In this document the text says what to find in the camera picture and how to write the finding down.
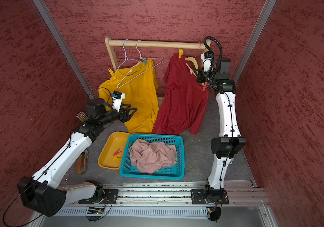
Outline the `cream plastic hanger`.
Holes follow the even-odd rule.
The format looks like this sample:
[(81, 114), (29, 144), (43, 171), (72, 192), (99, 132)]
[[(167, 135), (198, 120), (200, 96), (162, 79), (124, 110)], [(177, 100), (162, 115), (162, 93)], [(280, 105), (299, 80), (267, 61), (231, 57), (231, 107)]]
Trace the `cream plastic hanger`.
[(189, 72), (195, 77), (201, 76), (201, 69), (199, 68), (198, 62), (195, 57), (186, 57), (186, 66)]

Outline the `dark red t-shirt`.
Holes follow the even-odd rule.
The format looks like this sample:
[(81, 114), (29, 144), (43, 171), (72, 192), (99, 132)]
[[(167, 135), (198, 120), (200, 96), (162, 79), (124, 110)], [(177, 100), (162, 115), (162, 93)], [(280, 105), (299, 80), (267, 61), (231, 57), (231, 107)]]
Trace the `dark red t-shirt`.
[(179, 57), (178, 53), (170, 58), (163, 80), (166, 92), (152, 133), (178, 135), (189, 130), (190, 134), (197, 135), (206, 111), (208, 92), (196, 82), (185, 57)]

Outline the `pink printed t-shirt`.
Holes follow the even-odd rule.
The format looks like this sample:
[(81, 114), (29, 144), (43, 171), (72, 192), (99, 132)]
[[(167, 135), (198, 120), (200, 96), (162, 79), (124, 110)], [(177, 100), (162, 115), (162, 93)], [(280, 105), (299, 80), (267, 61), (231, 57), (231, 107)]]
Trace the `pink printed t-shirt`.
[(131, 166), (139, 172), (153, 174), (161, 168), (177, 164), (177, 149), (175, 145), (164, 142), (147, 142), (138, 139), (129, 149)]

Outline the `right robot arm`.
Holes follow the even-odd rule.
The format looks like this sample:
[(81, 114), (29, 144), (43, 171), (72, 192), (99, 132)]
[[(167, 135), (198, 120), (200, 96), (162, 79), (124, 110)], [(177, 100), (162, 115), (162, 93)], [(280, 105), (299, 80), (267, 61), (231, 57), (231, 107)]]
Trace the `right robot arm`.
[(217, 92), (216, 101), (220, 119), (219, 137), (211, 141), (214, 162), (204, 189), (206, 199), (211, 201), (215, 198), (220, 200), (225, 198), (224, 179), (227, 169), (233, 162), (234, 155), (246, 144), (237, 123), (236, 89), (234, 80), (230, 80), (230, 64), (229, 58), (222, 58), (217, 68), (217, 78), (210, 81), (212, 88)]

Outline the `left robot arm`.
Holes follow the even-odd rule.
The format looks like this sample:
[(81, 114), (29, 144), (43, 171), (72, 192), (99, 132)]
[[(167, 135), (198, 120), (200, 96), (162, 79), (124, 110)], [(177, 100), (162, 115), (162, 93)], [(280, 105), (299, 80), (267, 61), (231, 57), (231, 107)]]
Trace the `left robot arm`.
[(79, 156), (95, 142), (106, 125), (114, 121), (128, 122), (138, 109), (124, 104), (122, 98), (114, 98), (112, 104), (102, 98), (94, 98), (88, 101), (86, 107), (88, 114), (72, 131), (69, 140), (57, 154), (32, 177), (23, 177), (18, 182), (17, 188), (24, 207), (51, 217), (64, 205), (73, 202), (106, 201), (102, 185), (96, 181), (62, 188), (61, 180)]

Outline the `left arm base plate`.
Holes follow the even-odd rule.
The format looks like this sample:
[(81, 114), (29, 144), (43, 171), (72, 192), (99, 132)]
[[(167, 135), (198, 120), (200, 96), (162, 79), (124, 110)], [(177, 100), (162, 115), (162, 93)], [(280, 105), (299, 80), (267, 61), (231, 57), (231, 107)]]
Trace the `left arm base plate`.
[(118, 197), (118, 189), (99, 189), (95, 192), (94, 196), (89, 199), (78, 201), (78, 204), (115, 204)]

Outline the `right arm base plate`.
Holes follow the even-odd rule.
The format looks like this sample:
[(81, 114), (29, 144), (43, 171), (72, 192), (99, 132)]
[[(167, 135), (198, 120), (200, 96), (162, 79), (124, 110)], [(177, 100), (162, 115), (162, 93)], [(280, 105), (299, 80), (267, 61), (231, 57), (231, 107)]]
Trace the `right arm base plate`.
[(221, 190), (192, 189), (190, 190), (190, 193), (191, 193), (192, 204), (210, 204), (210, 205), (229, 204), (227, 191), (225, 189), (221, 189)]

